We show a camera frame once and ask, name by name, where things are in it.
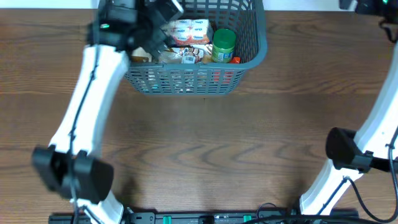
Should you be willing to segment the white blue printed carton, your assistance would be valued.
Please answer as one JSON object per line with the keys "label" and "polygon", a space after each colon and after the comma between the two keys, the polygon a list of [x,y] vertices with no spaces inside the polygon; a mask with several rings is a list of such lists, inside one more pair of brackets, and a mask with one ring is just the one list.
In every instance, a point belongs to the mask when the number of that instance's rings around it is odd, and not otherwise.
{"label": "white blue printed carton", "polygon": [[213,41],[213,28],[208,19],[181,19],[161,27],[170,36],[174,45],[203,45]]}

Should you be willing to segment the small tan sachet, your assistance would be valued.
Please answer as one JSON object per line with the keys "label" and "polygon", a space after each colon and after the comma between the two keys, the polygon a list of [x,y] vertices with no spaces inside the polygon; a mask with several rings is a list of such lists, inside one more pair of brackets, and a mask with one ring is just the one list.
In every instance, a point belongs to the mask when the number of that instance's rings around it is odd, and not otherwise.
{"label": "small tan sachet", "polygon": [[131,60],[134,63],[193,64],[210,63],[212,44],[172,47],[161,52],[158,57],[147,53],[143,48],[133,51]]}

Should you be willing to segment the green lidded jar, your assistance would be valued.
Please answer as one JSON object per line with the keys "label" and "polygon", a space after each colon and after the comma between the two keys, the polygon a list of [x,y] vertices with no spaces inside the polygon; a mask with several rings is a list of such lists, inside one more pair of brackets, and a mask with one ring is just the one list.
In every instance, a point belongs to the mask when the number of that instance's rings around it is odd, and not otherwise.
{"label": "green lidded jar", "polygon": [[229,29],[218,29],[213,36],[211,58],[216,63],[229,63],[233,58],[236,34]]}

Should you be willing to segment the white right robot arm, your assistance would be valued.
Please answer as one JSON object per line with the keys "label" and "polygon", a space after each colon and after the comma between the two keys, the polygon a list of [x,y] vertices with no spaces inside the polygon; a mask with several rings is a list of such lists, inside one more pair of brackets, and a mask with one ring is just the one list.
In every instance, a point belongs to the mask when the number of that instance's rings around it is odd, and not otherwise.
{"label": "white right robot arm", "polygon": [[301,215],[323,216],[355,180],[371,169],[392,174],[397,190],[397,51],[367,120],[357,131],[332,128],[326,138],[327,160],[311,187],[300,196]]}

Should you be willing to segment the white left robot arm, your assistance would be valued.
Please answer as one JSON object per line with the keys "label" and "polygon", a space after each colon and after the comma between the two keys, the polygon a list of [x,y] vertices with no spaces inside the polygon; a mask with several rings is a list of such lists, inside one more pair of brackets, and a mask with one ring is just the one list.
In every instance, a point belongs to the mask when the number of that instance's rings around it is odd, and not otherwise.
{"label": "white left robot arm", "polygon": [[119,84],[138,48],[157,57],[171,41],[162,26],[183,15],[176,0],[100,1],[88,25],[78,81],[48,146],[32,164],[45,186],[71,201],[72,222],[122,223],[124,206],[112,193],[112,165],[101,160],[104,127]]}

